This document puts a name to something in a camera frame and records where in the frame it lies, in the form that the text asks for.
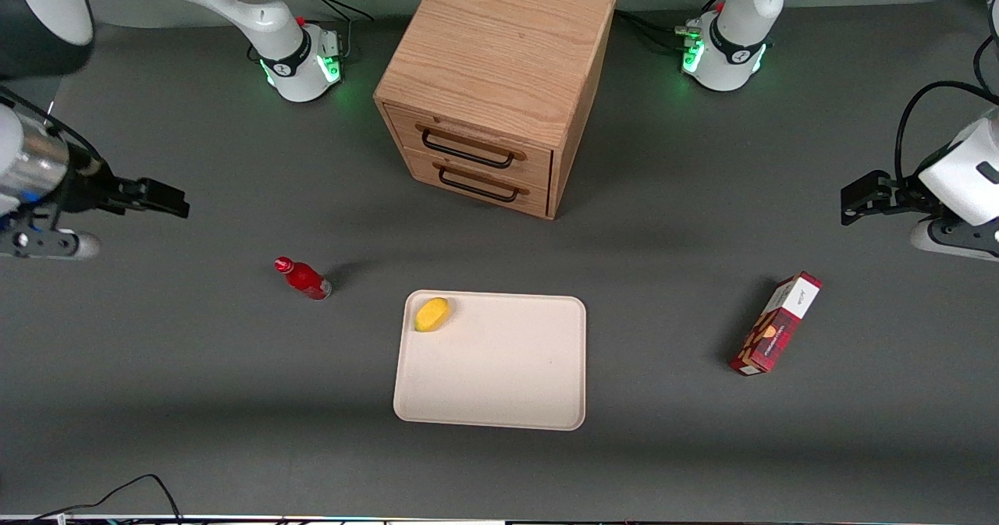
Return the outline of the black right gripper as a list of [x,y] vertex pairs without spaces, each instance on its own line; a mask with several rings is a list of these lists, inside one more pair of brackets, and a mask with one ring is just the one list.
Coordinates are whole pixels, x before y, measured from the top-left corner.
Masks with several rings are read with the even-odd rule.
[[[129,199],[123,206],[119,203],[121,194]],[[190,213],[184,191],[152,178],[119,178],[103,159],[87,153],[70,153],[66,174],[53,193],[53,204],[61,215],[89,210],[125,215],[127,209],[180,218],[188,218]]]

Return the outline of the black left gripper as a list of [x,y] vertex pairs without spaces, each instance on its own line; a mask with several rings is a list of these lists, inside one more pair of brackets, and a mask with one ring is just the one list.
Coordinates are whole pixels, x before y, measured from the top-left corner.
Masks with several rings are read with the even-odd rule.
[[874,170],[860,176],[843,187],[843,194],[840,195],[842,226],[849,226],[870,215],[903,213],[941,215],[941,202],[917,176],[895,179],[884,170]]

